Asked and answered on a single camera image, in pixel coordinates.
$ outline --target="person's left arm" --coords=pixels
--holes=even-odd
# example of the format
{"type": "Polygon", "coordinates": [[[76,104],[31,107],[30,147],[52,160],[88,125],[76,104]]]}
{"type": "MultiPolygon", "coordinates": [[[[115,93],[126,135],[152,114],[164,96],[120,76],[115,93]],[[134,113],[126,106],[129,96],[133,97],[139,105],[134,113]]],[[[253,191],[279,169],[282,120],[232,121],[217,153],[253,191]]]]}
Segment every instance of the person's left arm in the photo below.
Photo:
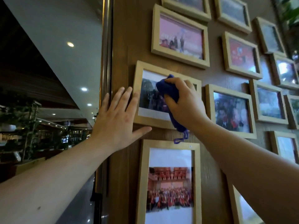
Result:
{"type": "Polygon", "coordinates": [[[151,131],[132,132],[139,93],[127,107],[132,88],[123,92],[122,87],[109,108],[105,96],[89,139],[0,184],[0,223],[55,223],[108,156],[151,131]]]}

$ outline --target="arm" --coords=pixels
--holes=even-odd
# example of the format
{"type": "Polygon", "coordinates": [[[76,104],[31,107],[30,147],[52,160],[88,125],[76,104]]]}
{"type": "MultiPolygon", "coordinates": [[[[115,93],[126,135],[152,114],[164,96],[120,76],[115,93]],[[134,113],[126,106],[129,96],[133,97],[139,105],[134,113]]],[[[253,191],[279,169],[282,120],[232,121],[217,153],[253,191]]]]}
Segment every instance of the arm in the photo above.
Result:
{"type": "Polygon", "coordinates": [[[174,118],[205,145],[263,221],[299,223],[299,165],[214,124],[189,81],[172,78],[167,82],[175,83],[180,97],[184,97],[175,103],[165,96],[174,118]]]}
{"type": "Polygon", "coordinates": [[[126,110],[132,88],[123,92],[115,94],[109,110],[106,95],[89,139],[0,184],[1,223],[55,223],[108,156],[151,131],[132,132],[139,93],[126,110]]]}

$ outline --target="ceiling light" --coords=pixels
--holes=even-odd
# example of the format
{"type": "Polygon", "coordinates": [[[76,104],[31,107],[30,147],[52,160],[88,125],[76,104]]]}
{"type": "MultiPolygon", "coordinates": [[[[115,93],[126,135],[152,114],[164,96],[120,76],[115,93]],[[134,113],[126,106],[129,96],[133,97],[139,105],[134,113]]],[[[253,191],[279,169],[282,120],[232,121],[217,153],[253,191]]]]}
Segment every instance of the ceiling light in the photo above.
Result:
{"type": "Polygon", "coordinates": [[[70,47],[74,47],[74,44],[71,43],[71,42],[68,42],[67,44],[68,44],[68,46],[70,46],[70,47]]]}

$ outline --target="finger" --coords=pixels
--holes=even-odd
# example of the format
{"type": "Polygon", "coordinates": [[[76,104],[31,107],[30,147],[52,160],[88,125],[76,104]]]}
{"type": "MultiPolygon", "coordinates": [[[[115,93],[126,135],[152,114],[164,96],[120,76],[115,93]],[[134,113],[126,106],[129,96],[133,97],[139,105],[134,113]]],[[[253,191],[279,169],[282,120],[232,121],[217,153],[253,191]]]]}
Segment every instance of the finger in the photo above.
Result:
{"type": "Polygon", "coordinates": [[[190,82],[189,80],[185,80],[186,85],[190,88],[193,89],[194,85],[192,84],[192,82],[190,82]]]}
{"type": "Polygon", "coordinates": [[[151,127],[143,127],[134,131],[132,133],[132,143],[137,139],[141,138],[142,136],[144,136],[145,134],[147,134],[148,132],[150,132],[151,130],[152,130],[151,127]]]}
{"type": "Polygon", "coordinates": [[[127,105],[128,105],[128,101],[130,98],[130,95],[132,93],[132,87],[129,87],[125,93],[121,96],[121,99],[119,100],[119,103],[116,107],[116,110],[118,111],[125,111],[127,105]]]}
{"type": "Polygon", "coordinates": [[[121,87],[118,91],[117,91],[117,93],[114,95],[114,98],[113,98],[113,100],[112,100],[112,102],[111,102],[111,104],[110,104],[110,108],[109,108],[109,110],[114,110],[115,108],[116,108],[116,106],[118,105],[118,102],[119,102],[119,100],[120,100],[120,98],[121,98],[121,95],[123,94],[123,91],[125,90],[125,88],[124,87],[121,87]]]}
{"type": "Polygon", "coordinates": [[[130,101],[129,106],[127,108],[126,112],[129,113],[132,118],[135,116],[139,97],[140,97],[140,92],[139,91],[135,92],[133,94],[132,100],[130,101]]]}
{"type": "Polygon", "coordinates": [[[164,94],[165,103],[167,104],[169,110],[172,112],[177,107],[177,103],[167,94],[164,94]]]}
{"type": "Polygon", "coordinates": [[[186,86],[186,83],[181,78],[169,78],[165,79],[165,82],[175,84],[178,90],[181,90],[186,86]]]}
{"type": "Polygon", "coordinates": [[[102,102],[102,106],[99,110],[99,114],[105,113],[108,110],[108,101],[109,101],[109,93],[106,93],[103,102],[102,102]]]}

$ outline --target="blue cloth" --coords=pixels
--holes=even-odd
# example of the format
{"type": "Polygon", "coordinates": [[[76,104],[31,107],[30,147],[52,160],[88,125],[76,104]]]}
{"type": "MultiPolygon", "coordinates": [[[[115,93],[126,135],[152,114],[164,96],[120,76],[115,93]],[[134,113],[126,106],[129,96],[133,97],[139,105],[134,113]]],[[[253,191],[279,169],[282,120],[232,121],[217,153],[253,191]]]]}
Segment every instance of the blue cloth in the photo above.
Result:
{"type": "MultiPolygon", "coordinates": [[[[177,87],[172,84],[172,83],[167,83],[165,82],[164,79],[162,79],[161,81],[156,83],[156,87],[159,91],[159,93],[162,95],[162,97],[164,97],[164,94],[169,95],[176,103],[178,102],[179,99],[179,93],[178,93],[178,89],[177,87]]],[[[173,126],[177,129],[178,132],[182,132],[184,133],[184,137],[183,138],[177,138],[174,140],[175,144],[180,143],[181,141],[184,141],[184,139],[188,139],[188,130],[181,124],[179,124],[173,117],[172,113],[170,112],[170,110],[168,109],[168,113],[170,116],[170,120],[173,124],[173,126]]]]}

